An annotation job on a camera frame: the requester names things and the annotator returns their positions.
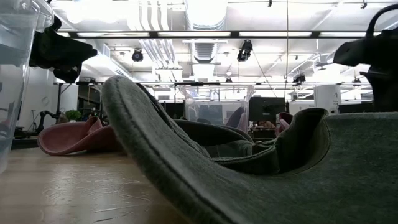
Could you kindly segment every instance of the wooden table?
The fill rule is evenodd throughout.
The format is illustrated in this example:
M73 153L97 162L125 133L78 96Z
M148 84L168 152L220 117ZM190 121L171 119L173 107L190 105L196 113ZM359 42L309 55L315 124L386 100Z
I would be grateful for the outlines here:
M120 153L52 157L11 151L0 223L188 223Z

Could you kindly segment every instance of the black camera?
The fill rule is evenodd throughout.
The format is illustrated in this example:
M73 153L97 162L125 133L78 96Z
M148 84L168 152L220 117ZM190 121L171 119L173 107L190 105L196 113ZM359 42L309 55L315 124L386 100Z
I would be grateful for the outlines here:
M301 73L293 77L293 83L305 82L305 74Z
M375 36L374 27L381 15L397 9L398 4L393 4L377 12L369 23L365 37L343 44L333 58L333 62L340 65L370 65L368 72L360 74L371 84L374 107L380 112L398 111L398 66L396 57L391 57L398 51L398 28L382 30Z
M29 66L50 69L55 77L73 83L81 72L83 62L96 56L97 50L90 44L58 35L61 26L61 20L55 16L52 26L43 33L35 32ZM19 53L7 51L5 55L12 54Z
M141 49L134 49L131 59L135 62L141 62L144 59Z
M253 50L253 45L251 44L251 40L244 40L242 47L239 50L237 60L239 62L245 62L250 57L250 52Z

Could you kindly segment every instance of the ventilation pipe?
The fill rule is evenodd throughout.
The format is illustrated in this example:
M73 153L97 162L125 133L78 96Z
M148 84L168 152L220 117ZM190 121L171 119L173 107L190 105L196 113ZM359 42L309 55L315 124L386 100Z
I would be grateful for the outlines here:
M152 27L154 28L154 30L160 30L160 26L159 26L159 22L158 22L158 17L157 17L157 11L158 11L158 8L157 8L157 1L156 1L156 0L151 0L151 1L150 1L150 6L151 6L151 9L152 9L151 15L150 15L150 23L152 24ZM164 52L165 52L166 57L167 57L167 60L169 61L168 67L169 67L169 68L174 67L174 63L173 63L173 61L172 61L172 56L170 55L170 51L169 51L169 49L168 49L167 46L166 46L165 40L164 40L164 39L160 39L159 42L160 42L161 46L162 46L163 49L164 49Z
M142 1L141 24L144 30L151 30L148 22L148 1ZM167 68L167 62L163 57L163 53L157 45L156 40L149 40L151 49L154 49L156 57L162 62L163 67Z
M131 17L127 20L127 24L131 30L143 31L143 28L139 22L139 3L137 0L130 0L131 2ZM146 51L149 58L155 63L157 68L161 68L162 62L157 59L156 53L150 47L150 43L147 39L140 39L139 43L142 48Z
M189 30L223 30L225 27L227 0L185 0L185 17ZM192 65L195 78L210 78L214 73L214 65L201 65L210 63L215 58L219 44L217 43L192 43Z
M167 21L167 2L166 1L160 1L160 21L161 21L161 25L164 31L169 31L169 24ZM170 52L170 56L171 56L171 61L174 64L175 68L178 68L178 61L176 59L175 56L175 51L174 51L174 46L173 46L173 42L171 39L166 39L165 40L166 46L168 51Z

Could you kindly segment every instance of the cable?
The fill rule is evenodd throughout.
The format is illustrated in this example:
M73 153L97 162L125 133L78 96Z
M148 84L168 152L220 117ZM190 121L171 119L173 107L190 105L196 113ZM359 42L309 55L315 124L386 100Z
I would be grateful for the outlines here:
M87 101L88 101L88 104L90 104L90 86L87 86L88 87L88 98L87 98Z
M393 5L387 6L384 9L381 9L380 11L378 11L376 13L376 15L374 15L374 17L371 19L371 22L369 23L369 27L366 30L366 38L373 37L374 27L376 26L376 22L379 19L379 17L381 15L383 15L384 13L395 10L395 9L398 9L398 4L393 4Z
M33 126L33 124L36 122L37 117L40 115L40 113L38 113L35 117L35 119L33 120L32 124L29 126L29 128L27 129L28 131L30 130L30 128Z
M289 75L289 0L286 0L286 23L287 23L287 35L286 35L286 79L284 88L284 98L286 98L286 88L287 88L287 76Z
M259 62L259 60L257 59L256 53L254 53L254 51L252 51L252 52L253 52L254 58L256 58L257 64L258 64L259 67L260 67L260 70L261 70L261 72L262 72L262 75L264 76L264 78L266 78L266 81L267 81L267 83L268 83L268 85L269 85L269 88L271 89L271 91L273 92L273 94L275 95L275 97L278 97L278 96L276 95L276 93L274 92L274 90L272 89L272 86L271 86L271 84L269 83L268 78L266 77L266 74L265 74L264 71L262 70L261 65L260 65L260 62Z

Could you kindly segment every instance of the computer monitor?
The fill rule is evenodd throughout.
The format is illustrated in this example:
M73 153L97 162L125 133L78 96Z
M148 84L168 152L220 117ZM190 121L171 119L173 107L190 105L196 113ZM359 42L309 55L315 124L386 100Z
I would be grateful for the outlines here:
M250 98L249 121L270 121L273 124L276 124L276 116L281 112L286 112L285 98Z
M184 116L185 105L183 103L160 103L172 119L180 119Z
M339 105L338 111L341 114L344 113L369 113L375 112L374 105L372 102L370 103L357 103L352 105Z

